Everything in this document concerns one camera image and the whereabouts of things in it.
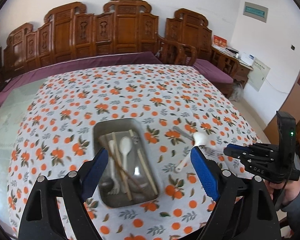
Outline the person's right hand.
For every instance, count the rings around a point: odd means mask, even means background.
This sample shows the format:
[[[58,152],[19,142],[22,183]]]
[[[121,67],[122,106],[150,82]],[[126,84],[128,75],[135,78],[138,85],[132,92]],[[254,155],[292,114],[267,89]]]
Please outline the person's right hand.
[[[300,178],[298,179],[298,181],[289,180],[284,181],[280,184],[270,183],[267,180],[265,180],[264,182],[271,199],[273,199],[273,193],[275,190],[281,190],[284,187],[283,191],[285,192],[285,194],[282,200],[283,205],[289,204],[300,193]]]

